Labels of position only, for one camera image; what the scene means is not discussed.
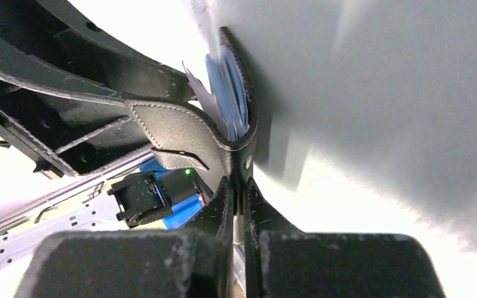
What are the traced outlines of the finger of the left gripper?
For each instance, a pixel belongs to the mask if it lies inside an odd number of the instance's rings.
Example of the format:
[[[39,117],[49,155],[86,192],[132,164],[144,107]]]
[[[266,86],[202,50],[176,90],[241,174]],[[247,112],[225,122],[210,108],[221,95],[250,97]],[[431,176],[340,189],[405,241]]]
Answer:
[[[0,1],[0,147],[50,177],[81,176],[151,144],[128,99],[194,99],[184,73],[120,42],[69,1]]]

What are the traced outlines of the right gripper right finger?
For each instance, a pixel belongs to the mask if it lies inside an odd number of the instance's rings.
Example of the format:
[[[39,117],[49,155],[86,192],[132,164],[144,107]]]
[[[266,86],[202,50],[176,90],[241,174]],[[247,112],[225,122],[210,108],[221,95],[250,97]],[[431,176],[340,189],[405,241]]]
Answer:
[[[247,297],[443,297],[433,263],[398,233],[306,233],[244,188]]]

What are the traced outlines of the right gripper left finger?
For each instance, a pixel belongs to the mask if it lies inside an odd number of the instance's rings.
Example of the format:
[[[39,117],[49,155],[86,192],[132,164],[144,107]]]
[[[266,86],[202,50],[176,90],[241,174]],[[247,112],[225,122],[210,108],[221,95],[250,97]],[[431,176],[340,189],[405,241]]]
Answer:
[[[181,228],[55,233],[36,249],[16,297],[232,297],[233,211],[223,177]]]

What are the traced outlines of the black card holder wallet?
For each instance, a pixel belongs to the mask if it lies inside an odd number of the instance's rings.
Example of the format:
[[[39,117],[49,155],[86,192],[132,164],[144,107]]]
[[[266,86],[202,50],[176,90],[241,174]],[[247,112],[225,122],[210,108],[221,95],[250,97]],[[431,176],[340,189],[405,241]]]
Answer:
[[[216,192],[221,179],[227,177],[236,203],[234,211],[239,212],[246,182],[253,176],[252,168],[245,164],[247,158],[255,154],[258,109],[239,41],[228,27],[219,28],[219,39],[237,60],[240,78],[245,83],[250,128],[237,141],[226,140],[205,112],[187,102],[154,98],[128,99],[124,104],[150,140],[152,152],[162,167],[193,168],[212,192]]]

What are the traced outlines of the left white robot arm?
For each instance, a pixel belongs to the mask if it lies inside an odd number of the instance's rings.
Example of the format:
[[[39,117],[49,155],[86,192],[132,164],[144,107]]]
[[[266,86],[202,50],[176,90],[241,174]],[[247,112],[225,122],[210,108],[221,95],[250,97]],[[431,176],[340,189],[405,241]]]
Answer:
[[[124,230],[103,185],[152,157],[127,99],[193,97],[186,76],[118,41],[68,1],[0,1],[0,148],[79,182],[0,218],[0,288],[43,239]]]

